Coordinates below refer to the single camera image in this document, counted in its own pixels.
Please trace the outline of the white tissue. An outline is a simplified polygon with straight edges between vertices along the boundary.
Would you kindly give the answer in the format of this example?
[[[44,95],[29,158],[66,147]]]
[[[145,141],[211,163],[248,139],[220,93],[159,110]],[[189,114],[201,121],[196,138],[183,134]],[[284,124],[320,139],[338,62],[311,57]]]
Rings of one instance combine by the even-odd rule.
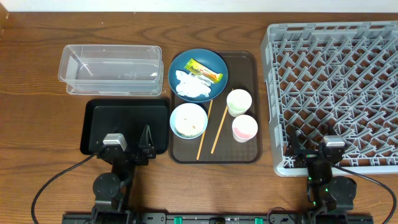
[[[186,73],[182,70],[177,70],[175,74],[177,80],[180,81],[175,87],[178,95],[190,98],[196,98],[200,95],[209,97],[211,82],[202,79],[199,75],[194,75],[192,72]]]

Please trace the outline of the cream plastic cup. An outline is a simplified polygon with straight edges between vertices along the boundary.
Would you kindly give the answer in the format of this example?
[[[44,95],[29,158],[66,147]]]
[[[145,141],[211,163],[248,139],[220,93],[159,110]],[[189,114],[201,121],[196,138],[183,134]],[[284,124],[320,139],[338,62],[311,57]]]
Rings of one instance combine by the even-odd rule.
[[[237,117],[244,114],[252,104],[252,97],[248,91],[236,89],[231,91],[227,96],[228,113]]]

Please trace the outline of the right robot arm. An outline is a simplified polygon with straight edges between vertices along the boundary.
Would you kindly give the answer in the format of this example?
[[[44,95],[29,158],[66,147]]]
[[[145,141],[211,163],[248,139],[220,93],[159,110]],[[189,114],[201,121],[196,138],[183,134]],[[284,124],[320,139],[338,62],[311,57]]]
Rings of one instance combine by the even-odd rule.
[[[302,146],[296,131],[290,134],[285,155],[295,159],[295,166],[307,169],[307,197],[313,203],[313,208],[298,215],[295,223],[348,223],[347,212],[354,207],[357,184],[332,172],[332,167],[343,159],[346,147],[343,138],[333,130],[316,149]]]

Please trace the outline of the light blue bowl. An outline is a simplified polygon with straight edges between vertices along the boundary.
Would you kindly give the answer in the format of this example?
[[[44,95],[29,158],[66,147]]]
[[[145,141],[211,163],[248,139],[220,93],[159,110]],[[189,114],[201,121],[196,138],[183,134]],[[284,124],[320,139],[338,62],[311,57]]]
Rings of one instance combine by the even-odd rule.
[[[206,111],[197,104],[184,103],[177,106],[170,116],[170,128],[182,139],[194,139],[202,135],[208,124]]]

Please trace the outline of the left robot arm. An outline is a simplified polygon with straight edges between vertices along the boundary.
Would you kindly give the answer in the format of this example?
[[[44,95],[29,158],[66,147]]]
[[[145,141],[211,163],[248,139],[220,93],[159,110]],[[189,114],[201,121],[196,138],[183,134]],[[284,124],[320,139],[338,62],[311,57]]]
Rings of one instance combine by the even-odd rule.
[[[140,215],[127,209],[134,171],[156,158],[150,126],[145,125],[138,147],[130,150],[121,133],[109,133],[94,155],[112,165],[111,172],[99,175],[93,184],[95,206],[92,223],[140,223]]]

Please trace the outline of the pink plastic cup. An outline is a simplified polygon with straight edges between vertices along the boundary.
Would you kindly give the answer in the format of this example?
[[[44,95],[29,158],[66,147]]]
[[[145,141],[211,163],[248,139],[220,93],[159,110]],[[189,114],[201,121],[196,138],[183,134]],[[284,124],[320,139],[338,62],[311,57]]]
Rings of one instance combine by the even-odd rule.
[[[233,120],[232,130],[237,142],[247,142],[257,134],[258,124],[252,116],[242,114]]]

